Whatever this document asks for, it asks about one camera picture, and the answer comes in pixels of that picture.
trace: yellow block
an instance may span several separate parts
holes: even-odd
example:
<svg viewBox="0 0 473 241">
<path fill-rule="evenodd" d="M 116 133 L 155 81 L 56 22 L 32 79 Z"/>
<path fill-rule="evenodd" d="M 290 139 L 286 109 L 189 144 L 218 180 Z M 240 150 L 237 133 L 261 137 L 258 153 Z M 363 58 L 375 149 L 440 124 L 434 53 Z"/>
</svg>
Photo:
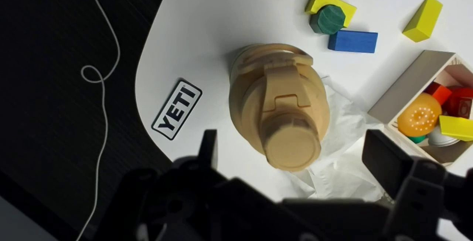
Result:
<svg viewBox="0 0 473 241">
<path fill-rule="evenodd" d="M 309 15 L 316 14 L 322 7 L 326 5 L 336 5 L 341 8 L 343 13 L 345 14 L 345 22 L 343 23 L 344 27 L 348 27 L 350 24 L 351 19 L 355 15 L 356 7 L 353 5 L 347 4 L 341 0 L 309 0 L 306 6 L 306 13 Z"/>
<path fill-rule="evenodd" d="M 437 0 L 425 0 L 402 33 L 414 42 L 430 38 L 442 7 Z"/>
<path fill-rule="evenodd" d="M 452 116 L 439 116 L 439 121 L 440 131 L 443 135 L 463 141 L 473 141 L 473 120 Z"/>
</svg>

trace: blue block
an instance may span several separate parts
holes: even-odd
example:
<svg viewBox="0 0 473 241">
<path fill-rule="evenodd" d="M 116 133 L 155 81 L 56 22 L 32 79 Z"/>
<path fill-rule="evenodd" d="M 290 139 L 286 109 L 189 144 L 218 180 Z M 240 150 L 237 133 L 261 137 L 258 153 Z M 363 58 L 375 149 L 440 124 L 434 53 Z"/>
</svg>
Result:
<svg viewBox="0 0 473 241">
<path fill-rule="evenodd" d="M 368 52 L 373 54 L 376 49 L 378 34 L 376 32 L 340 30 L 330 35 L 328 48 L 342 52 Z"/>
</svg>

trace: yeti sticker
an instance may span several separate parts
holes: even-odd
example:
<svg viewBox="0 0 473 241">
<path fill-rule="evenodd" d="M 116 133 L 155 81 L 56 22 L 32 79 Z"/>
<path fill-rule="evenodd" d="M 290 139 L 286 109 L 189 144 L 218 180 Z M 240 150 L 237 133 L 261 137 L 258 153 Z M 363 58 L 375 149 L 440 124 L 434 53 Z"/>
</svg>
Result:
<svg viewBox="0 0 473 241">
<path fill-rule="evenodd" d="M 152 129 L 173 140 L 201 96 L 202 91 L 198 87 L 179 79 L 154 120 Z"/>
</svg>

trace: black desk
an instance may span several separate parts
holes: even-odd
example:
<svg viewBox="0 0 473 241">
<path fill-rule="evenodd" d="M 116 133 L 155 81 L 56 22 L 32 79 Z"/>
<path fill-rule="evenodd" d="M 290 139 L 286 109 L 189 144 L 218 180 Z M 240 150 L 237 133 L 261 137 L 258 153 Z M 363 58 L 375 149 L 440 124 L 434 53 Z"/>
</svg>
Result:
<svg viewBox="0 0 473 241">
<path fill-rule="evenodd" d="M 125 172 L 166 170 L 135 103 L 135 73 L 161 0 L 100 0 L 122 49 L 106 86 L 108 143 L 90 239 Z M 94 0 L 1 0 L 0 194 L 58 240 L 74 240 L 93 205 L 95 165 L 105 128 L 101 85 L 82 66 L 107 74 L 115 42 Z"/>
</svg>

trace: tan water bottle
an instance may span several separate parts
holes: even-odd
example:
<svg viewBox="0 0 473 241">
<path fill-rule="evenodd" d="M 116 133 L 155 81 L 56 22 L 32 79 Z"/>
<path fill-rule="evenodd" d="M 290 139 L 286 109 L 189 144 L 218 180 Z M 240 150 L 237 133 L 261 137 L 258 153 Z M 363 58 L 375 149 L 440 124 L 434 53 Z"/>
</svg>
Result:
<svg viewBox="0 0 473 241">
<path fill-rule="evenodd" d="M 312 64 L 312 57 L 287 44 L 247 47 L 233 64 L 233 124 L 275 168 L 299 171 L 320 155 L 330 111 Z"/>
</svg>

